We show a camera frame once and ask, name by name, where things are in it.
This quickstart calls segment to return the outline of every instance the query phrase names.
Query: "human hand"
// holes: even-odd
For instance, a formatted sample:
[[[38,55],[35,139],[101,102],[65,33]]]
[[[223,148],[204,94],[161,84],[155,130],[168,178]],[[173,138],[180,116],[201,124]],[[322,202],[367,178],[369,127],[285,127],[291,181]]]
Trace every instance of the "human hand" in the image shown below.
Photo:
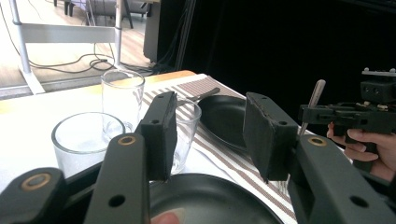
[[[334,124],[328,125],[327,137],[345,146],[344,153],[352,160],[372,161],[372,175],[391,181],[396,172],[396,134],[366,133],[362,129],[349,129],[347,134],[359,143],[347,144],[345,136],[334,136]],[[378,154],[366,152],[362,143],[376,144]]]
[[[178,208],[163,212],[151,219],[151,224],[181,224],[184,222],[184,209]]]

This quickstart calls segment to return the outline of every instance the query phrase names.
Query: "floor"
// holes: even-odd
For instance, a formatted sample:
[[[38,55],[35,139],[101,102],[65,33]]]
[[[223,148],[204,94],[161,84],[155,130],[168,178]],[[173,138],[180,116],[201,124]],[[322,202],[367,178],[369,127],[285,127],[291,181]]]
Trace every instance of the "floor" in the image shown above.
[[[85,26],[85,11],[74,7],[73,17],[64,15],[64,2],[58,1],[57,7],[53,5],[52,0],[15,0],[20,20],[22,23],[44,23],[44,24],[61,24],[61,25],[79,25]],[[0,100],[21,97],[33,94],[28,87],[25,78],[21,73],[21,57],[18,51],[17,26],[12,22],[11,1],[1,1],[0,21]],[[147,17],[140,14],[131,14],[134,29],[131,29],[128,19],[121,21],[122,28],[122,53],[121,61],[123,63],[136,65],[136,68],[143,68],[142,73],[149,73],[150,61],[143,55],[144,34],[146,30]],[[114,26],[115,19],[109,17],[97,17],[96,26]],[[111,55],[115,48],[114,44],[28,44],[26,45],[29,60],[39,64],[64,64],[78,60],[79,57],[86,54],[106,54]],[[100,83],[100,75],[109,67],[106,65],[96,65],[99,70],[91,69],[83,71],[92,63],[85,59],[84,66],[81,64],[71,65],[62,68],[64,72],[54,72],[46,69],[36,69],[33,66],[32,72],[37,76],[43,88],[46,91],[57,91],[71,89],[80,86],[87,86]]]

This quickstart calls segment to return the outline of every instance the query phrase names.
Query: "black plate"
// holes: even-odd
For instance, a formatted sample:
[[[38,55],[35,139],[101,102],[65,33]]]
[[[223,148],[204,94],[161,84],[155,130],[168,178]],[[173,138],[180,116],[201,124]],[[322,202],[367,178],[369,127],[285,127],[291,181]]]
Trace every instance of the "black plate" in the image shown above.
[[[259,198],[228,180],[201,174],[173,175],[150,185],[152,217],[185,209],[185,223],[282,223]]]
[[[213,95],[202,99],[200,121],[216,138],[231,149],[248,152],[243,137],[246,100],[228,96]]]

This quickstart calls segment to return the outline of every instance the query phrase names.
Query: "striped table runner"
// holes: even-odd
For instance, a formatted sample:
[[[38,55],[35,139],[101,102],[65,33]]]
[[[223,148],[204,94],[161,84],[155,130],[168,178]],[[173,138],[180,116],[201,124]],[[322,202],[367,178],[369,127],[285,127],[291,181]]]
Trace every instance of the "striped table runner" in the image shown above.
[[[143,108],[149,107],[156,95],[166,91],[174,91],[177,95],[186,97],[210,91],[215,87],[220,88],[218,95],[231,95],[245,99],[245,96],[224,86],[213,77],[206,76],[199,80],[145,92],[142,111],[144,110]],[[201,123],[198,124],[197,133],[194,136],[194,142],[191,147],[209,158],[228,174],[236,184],[260,198],[284,223],[297,223],[289,195],[283,193],[284,190],[281,190],[275,181],[268,184],[264,183],[248,154],[230,150],[220,141],[209,135]]]

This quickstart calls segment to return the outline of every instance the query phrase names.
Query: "black backdrop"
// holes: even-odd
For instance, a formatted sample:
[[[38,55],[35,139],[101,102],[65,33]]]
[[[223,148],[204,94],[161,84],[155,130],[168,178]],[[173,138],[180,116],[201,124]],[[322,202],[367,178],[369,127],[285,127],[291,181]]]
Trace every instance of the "black backdrop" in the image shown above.
[[[336,0],[189,1],[195,6],[178,70],[266,95],[300,124],[299,107],[319,79],[327,82],[319,105],[361,102],[368,78],[361,71],[395,67],[391,13]],[[308,130],[324,135],[327,127]]]

